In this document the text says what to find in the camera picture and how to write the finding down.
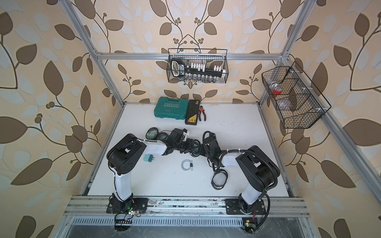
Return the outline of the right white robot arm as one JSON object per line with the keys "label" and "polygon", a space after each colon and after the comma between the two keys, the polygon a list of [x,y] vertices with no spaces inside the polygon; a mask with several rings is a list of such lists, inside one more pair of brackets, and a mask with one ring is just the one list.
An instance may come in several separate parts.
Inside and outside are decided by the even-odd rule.
{"label": "right white robot arm", "polygon": [[256,145],[246,150],[222,150],[216,135],[206,131],[202,136],[200,155],[207,158],[213,169],[211,185],[216,190],[223,189],[227,182],[225,167],[238,166],[241,169],[248,185],[239,194],[234,208],[244,214],[252,214],[260,200],[278,184],[278,166]]}

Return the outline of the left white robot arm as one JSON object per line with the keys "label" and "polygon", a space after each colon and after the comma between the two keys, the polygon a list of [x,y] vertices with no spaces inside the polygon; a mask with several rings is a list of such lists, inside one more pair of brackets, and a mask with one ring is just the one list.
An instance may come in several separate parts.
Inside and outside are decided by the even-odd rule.
{"label": "left white robot arm", "polygon": [[131,189],[131,172],[141,157],[166,156],[173,151],[199,155],[201,142],[188,138],[186,130],[173,130],[170,134],[148,132],[146,139],[132,133],[121,139],[108,153],[108,168],[114,173],[115,191],[109,197],[107,213],[138,215],[147,210],[147,198],[134,198]]}

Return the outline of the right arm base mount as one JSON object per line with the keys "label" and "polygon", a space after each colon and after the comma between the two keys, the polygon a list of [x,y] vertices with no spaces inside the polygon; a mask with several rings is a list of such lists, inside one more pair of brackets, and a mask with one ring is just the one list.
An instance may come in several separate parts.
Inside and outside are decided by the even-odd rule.
{"label": "right arm base mount", "polygon": [[265,215],[265,204],[262,200],[256,200],[249,205],[241,195],[237,198],[227,198],[225,201],[226,213],[228,215]]}

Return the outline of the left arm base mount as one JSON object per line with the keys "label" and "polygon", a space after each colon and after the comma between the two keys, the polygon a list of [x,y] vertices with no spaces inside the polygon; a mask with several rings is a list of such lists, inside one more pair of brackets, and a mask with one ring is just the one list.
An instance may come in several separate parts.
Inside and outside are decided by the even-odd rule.
{"label": "left arm base mount", "polygon": [[120,201],[115,194],[109,197],[106,213],[109,214],[143,214],[148,206],[148,198],[138,198],[131,195],[124,201]]}

